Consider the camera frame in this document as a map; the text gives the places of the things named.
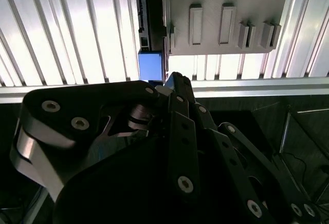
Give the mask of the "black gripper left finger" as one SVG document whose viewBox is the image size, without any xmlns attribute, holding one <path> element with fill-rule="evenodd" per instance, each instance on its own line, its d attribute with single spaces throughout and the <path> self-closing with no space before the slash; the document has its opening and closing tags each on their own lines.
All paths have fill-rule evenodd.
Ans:
<svg viewBox="0 0 329 224">
<path fill-rule="evenodd" d="M 95 144 L 144 130 L 167 139 L 195 141 L 191 82 L 174 72 L 164 85 L 145 81 L 36 89 L 22 102 L 13 147 L 23 164 L 17 170 L 57 200 L 66 184 L 96 164 Z"/>
</svg>

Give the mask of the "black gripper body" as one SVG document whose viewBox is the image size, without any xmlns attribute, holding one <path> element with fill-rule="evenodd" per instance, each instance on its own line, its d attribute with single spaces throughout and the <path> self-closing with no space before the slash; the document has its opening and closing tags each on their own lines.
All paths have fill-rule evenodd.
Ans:
<svg viewBox="0 0 329 224">
<path fill-rule="evenodd" d="M 183 192 L 164 138 L 143 139 L 72 178 L 53 223 L 253 223 L 205 131 L 197 134 L 200 195 Z"/>
</svg>

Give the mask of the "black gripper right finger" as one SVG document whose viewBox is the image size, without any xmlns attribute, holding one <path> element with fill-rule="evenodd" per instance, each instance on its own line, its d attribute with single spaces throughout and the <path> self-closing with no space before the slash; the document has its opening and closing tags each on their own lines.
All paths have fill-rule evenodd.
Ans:
<svg viewBox="0 0 329 224">
<path fill-rule="evenodd" d="M 235 125 L 216 125 L 209 110 L 192 106 L 202 140 L 203 197 L 192 223 L 320 223 L 317 208 L 279 165 Z"/>
</svg>

